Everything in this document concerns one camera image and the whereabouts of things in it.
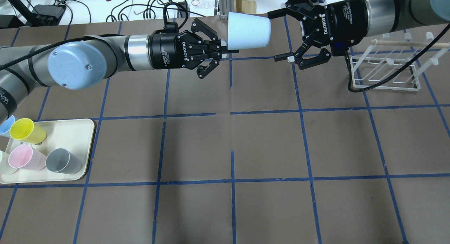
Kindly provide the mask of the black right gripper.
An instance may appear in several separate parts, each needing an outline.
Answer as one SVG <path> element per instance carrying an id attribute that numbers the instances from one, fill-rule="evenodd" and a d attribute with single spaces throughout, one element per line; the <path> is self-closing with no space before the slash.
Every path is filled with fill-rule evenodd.
<path id="1" fill-rule="evenodd" d="M 274 56 L 276 62 L 287 60 L 299 69 L 308 69 L 327 63 L 332 55 L 342 56 L 367 34 L 367 7 L 365 0 L 344 0 L 328 5 L 314 4 L 318 0 L 287 0 L 285 8 L 267 12 L 270 20 L 289 15 L 300 21 L 303 44 L 295 51 Z M 304 58 L 310 47 L 321 48 L 318 55 Z"/>

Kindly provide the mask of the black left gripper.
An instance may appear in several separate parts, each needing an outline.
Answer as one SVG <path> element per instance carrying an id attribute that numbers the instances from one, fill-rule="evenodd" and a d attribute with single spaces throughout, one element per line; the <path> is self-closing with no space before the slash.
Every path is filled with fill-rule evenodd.
<path id="1" fill-rule="evenodd" d="M 148 39 L 152 68 L 196 70 L 200 79 L 218 67 L 223 54 L 239 53 L 223 48 L 228 48 L 227 41 L 198 18 L 190 30 L 182 32 L 176 22 L 165 21 L 164 28 L 154 31 Z"/>

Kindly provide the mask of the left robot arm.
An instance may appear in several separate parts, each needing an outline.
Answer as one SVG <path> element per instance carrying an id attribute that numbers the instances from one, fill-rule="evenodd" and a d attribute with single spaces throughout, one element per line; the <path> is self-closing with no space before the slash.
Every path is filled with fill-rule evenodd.
<path id="1" fill-rule="evenodd" d="M 38 87 L 93 87 L 122 71 L 196 70 L 205 78 L 239 47 L 199 19 L 180 32 L 175 22 L 142 35 L 88 35 L 54 44 L 1 48 L 0 117 L 9 119 Z"/>

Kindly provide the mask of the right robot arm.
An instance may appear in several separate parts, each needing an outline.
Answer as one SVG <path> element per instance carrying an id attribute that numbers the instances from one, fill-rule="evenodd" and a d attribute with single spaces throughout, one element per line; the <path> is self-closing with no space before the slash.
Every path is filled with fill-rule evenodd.
<path id="1" fill-rule="evenodd" d="M 288 60 L 303 70 L 346 55 L 365 37 L 449 23 L 449 0 L 287 0 L 268 12 L 269 19 L 285 15 L 299 21 L 303 43 L 274 60 Z"/>

